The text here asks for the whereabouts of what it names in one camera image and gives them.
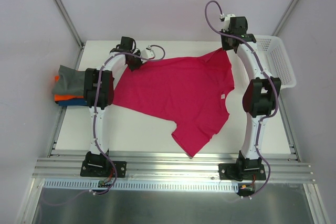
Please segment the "pink t shirt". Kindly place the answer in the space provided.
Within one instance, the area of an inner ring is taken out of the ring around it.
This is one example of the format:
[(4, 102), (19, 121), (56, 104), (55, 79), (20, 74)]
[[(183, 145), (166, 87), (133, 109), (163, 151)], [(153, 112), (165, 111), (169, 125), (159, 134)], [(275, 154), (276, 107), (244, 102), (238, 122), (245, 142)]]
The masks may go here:
[(226, 97), (234, 90), (232, 64), (219, 48), (200, 57), (148, 62), (125, 69), (114, 105), (173, 121), (171, 136), (190, 157), (220, 132), (229, 119)]

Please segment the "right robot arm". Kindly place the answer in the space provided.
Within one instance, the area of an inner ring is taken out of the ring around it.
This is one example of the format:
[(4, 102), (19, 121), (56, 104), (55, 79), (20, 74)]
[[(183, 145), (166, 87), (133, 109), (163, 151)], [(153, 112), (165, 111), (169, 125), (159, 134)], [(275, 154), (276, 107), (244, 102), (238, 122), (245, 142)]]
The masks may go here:
[(233, 50), (240, 58), (249, 78), (242, 105), (247, 115), (246, 133), (234, 163), (219, 164), (220, 179), (235, 181), (266, 180), (261, 146), (265, 126), (278, 111), (281, 80), (271, 76), (258, 56), (256, 38), (247, 32), (244, 16), (222, 15), (222, 48)]

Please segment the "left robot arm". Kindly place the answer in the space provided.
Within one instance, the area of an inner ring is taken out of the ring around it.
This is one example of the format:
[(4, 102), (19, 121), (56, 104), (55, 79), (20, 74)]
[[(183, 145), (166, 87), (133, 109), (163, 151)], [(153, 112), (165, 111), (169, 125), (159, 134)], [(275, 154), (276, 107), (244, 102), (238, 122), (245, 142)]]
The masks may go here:
[(110, 161), (107, 112), (114, 98), (113, 74), (127, 65), (131, 70), (142, 66), (140, 51), (131, 37), (121, 37), (109, 58), (98, 68), (85, 70), (83, 97), (89, 108), (92, 139), (80, 171), (81, 177), (124, 178), (127, 163)]

